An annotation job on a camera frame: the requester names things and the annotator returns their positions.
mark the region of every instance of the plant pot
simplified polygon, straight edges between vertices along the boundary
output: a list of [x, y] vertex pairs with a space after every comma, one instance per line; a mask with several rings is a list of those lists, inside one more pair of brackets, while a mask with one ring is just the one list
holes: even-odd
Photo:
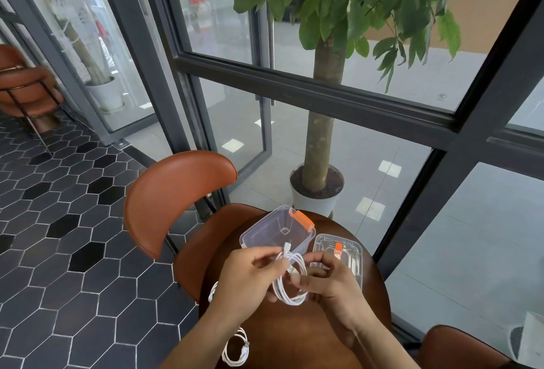
[[336, 200], [338, 200], [338, 197], [344, 190], [344, 176], [336, 167], [329, 165], [329, 170], [332, 170], [339, 175], [341, 184], [337, 185], [336, 189], [338, 190], [332, 191], [323, 198], [312, 198], [301, 194], [296, 189], [297, 186], [293, 186], [294, 175], [298, 170], [300, 170], [302, 166], [303, 165], [300, 165], [295, 170], [293, 170], [291, 172], [291, 176], [289, 177], [289, 185], [291, 186], [291, 193], [293, 194], [293, 207], [297, 210], [308, 210], [310, 212], [329, 217], [332, 209], [335, 207]]
[[112, 77], [109, 83], [86, 87], [100, 111], [104, 113], [119, 111], [125, 106], [119, 80], [116, 80], [115, 77]]

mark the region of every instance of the gray tile floor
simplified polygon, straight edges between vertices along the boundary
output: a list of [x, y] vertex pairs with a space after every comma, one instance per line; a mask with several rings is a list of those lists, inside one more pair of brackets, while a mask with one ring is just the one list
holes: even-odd
[[[124, 230], [127, 187], [145, 168], [63, 118], [53, 157], [0, 118], [0, 367], [153, 369], [196, 322], [173, 253], [146, 257]], [[187, 211], [178, 246], [199, 227]]]

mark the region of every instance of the right hand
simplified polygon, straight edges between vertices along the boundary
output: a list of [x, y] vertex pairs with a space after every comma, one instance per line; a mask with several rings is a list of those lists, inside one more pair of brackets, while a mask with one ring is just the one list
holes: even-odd
[[308, 276], [292, 274], [290, 281], [298, 289], [308, 292], [307, 298], [323, 308], [338, 339], [351, 349], [357, 329], [374, 317], [355, 276], [331, 253], [306, 253], [303, 259], [307, 265], [311, 262], [322, 263], [329, 270], [309, 267]]

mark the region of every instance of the table top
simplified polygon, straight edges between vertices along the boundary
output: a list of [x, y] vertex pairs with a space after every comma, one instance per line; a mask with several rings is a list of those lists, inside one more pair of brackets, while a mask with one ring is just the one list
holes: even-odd
[[[202, 282], [199, 314], [208, 308], [208, 295], [218, 280], [223, 263], [230, 252], [240, 249], [240, 235], [259, 221], [256, 216], [235, 229], [217, 249]], [[345, 228], [319, 214], [306, 212], [315, 223], [316, 235], [331, 234], [351, 240], [356, 238]], [[363, 246], [363, 294], [378, 319], [391, 329], [391, 306], [384, 279]], [[244, 368], [360, 368], [355, 355], [336, 338], [321, 307], [314, 302], [289, 306], [282, 302], [264, 301], [241, 325], [248, 334], [250, 353]], [[229, 356], [238, 358], [241, 342], [229, 342]], [[228, 367], [221, 360], [217, 367]]]

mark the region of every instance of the transparent container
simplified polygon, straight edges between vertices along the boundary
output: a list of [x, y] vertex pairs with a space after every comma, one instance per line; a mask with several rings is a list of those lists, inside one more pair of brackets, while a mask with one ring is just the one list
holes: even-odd
[[[363, 248], [353, 240], [333, 235], [317, 235], [313, 251], [332, 253], [348, 266], [361, 289], [363, 288]], [[321, 263], [312, 263], [313, 267], [327, 267]]]
[[240, 236], [240, 246], [282, 246], [291, 243], [290, 251], [305, 254], [316, 229], [304, 213], [284, 205], [268, 213]]

